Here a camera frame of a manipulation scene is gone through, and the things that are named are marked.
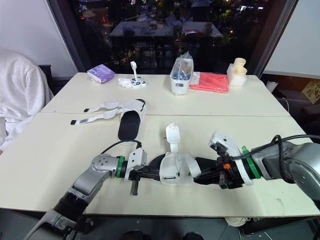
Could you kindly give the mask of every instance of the green ring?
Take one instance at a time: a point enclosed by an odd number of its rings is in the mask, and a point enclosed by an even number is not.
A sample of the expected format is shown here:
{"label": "green ring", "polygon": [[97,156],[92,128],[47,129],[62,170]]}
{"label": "green ring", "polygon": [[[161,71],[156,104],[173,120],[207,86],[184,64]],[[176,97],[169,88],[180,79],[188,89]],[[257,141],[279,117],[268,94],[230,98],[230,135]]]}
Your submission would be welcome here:
{"label": "green ring", "polygon": [[124,163],[124,161],[125,161],[125,157],[120,156],[119,161],[118,161],[118,169],[116,170],[116,174],[115,174],[116,178],[120,178],[121,168],[122,168],[122,164]]}
{"label": "green ring", "polygon": [[[243,151],[242,152],[243,154],[249,153],[249,150],[245,146],[242,147],[242,151]],[[248,162],[248,164],[250,166],[250,169],[253,172],[253,175],[255,176],[255,178],[256,179],[260,179],[261,176],[260,176],[260,174],[259,174],[254,162],[252,161],[252,158],[249,156],[249,157],[246,158],[246,161]]]}

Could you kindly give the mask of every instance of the white sleeve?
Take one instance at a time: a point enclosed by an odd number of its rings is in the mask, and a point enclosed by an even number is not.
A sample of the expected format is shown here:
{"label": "white sleeve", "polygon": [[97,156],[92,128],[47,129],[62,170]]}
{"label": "white sleeve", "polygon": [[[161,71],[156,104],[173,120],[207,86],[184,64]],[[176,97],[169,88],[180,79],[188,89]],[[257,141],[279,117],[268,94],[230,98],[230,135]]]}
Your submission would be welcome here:
{"label": "white sleeve", "polygon": [[29,116],[34,117],[50,101],[52,93],[49,90],[45,74],[38,67],[27,72],[25,86],[26,111]]}
{"label": "white sleeve", "polygon": [[6,131],[6,121],[4,117],[0,117],[0,150],[2,149],[2,144],[5,142],[5,138],[7,137]]}
{"label": "white sleeve", "polygon": [[47,79],[44,73],[37,67],[32,68],[26,74],[24,97],[26,111],[29,115],[26,119],[18,122],[9,135],[4,139],[0,149],[4,150],[22,132],[32,118],[41,111],[51,99],[51,91],[48,88]]}

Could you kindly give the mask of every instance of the black chair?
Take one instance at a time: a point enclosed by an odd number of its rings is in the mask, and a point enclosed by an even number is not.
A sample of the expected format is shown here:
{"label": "black chair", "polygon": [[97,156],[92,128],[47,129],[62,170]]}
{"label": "black chair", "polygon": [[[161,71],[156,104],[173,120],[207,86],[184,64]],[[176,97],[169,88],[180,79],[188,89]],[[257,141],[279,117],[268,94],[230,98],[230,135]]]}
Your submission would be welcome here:
{"label": "black chair", "polygon": [[51,92],[54,92],[54,83],[52,80],[52,75],[51,75],[51,65],[38,65],[39,68],[44,72],[46,76],[46,81],[48,83],[48,86],[51,90]]}

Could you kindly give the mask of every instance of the window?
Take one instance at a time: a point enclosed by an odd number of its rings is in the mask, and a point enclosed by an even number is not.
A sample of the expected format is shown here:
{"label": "window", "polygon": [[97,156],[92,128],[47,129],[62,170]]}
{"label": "window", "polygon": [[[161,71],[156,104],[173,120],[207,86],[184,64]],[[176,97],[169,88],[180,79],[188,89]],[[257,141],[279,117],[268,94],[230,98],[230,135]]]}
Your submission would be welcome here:
{"label": "window", "polygon": [[274,0],[65,1],[90,61],[87,69],[105,64],[116,73],[131,73],[130,61],[135,61],[140,74],[169,74],[176,57],[187,51],[198,72],[225,73],[237,57],[249,62],[275,4]]}

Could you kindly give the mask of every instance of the cardboard box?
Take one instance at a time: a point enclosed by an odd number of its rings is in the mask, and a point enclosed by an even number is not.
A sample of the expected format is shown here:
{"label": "cardboard box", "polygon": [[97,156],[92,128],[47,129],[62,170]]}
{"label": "cardboard box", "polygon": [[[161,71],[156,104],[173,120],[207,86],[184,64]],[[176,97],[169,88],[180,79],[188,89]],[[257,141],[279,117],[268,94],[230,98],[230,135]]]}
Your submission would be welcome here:
{"label": "cardboard box", "polygon": [[302,93],[312,104],[320,104],[320,80],[311,80],[302,90]]}

